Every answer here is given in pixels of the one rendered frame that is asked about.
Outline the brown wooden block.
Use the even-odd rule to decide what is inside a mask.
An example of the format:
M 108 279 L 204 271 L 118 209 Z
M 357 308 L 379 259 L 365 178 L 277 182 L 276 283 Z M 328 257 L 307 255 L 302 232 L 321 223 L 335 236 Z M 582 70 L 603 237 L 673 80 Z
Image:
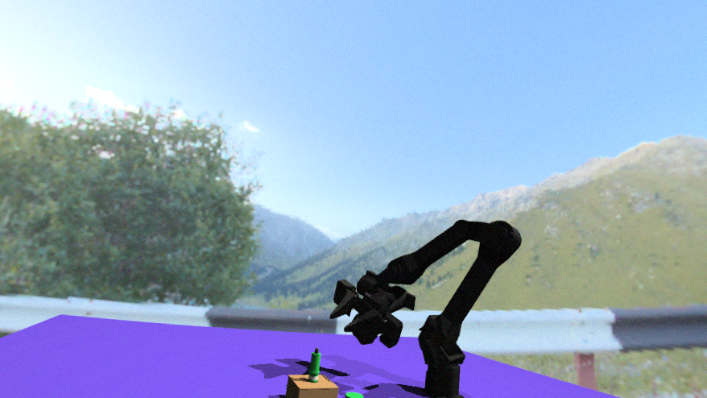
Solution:
M 317 382 L 308 381 L 309 375 L 288 375 L 286 398 L 338 398 L 339 387 L 325 375 Z

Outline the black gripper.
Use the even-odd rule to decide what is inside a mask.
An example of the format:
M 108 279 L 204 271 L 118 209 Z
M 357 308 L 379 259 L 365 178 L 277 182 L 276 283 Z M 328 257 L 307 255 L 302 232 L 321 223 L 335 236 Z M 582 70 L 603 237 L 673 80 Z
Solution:
M 348 280 L 337 281 L 333 298 L 337 307 L 330 313 L 333 319 L 342 315 L 350 317 L 351 310 L 361 314 L 344 328 L 345 333 L 369 333 L 387 348 L 397 345 L 403 329 L 403 323 L 392 315 L 395 310 L 395 298 L 387 290 L 376 288 L 375 294 L 364 293 L 359 297 L 356 287 Z

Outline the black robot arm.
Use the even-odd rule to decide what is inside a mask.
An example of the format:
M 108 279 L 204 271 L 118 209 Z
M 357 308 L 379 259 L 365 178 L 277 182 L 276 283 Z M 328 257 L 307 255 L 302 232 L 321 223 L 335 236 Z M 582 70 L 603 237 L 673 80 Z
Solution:
M 520 233 L 508 222 L 468 222 L 459 220 L 418 251 L 392 260 L 377 275 L 367 271 L 357 283 L 357 292 L 375 294 L 376 288 L 387 290 L 395 298 L 395 311 L 407 307 L 414 310 L 416 297 L 400 286 L 413 284 L 425 269 L 467 240 L 480 242 L 478 257 L 440 315 L 428 315 L 418 336 L 419 346 L 428 365 L 425 392 L 432 398 L 465 398 L 459 394 L 459 364 L 465 353 L 457 340 L 461 324 L 482 294 L 495 270 L 521 246 Z

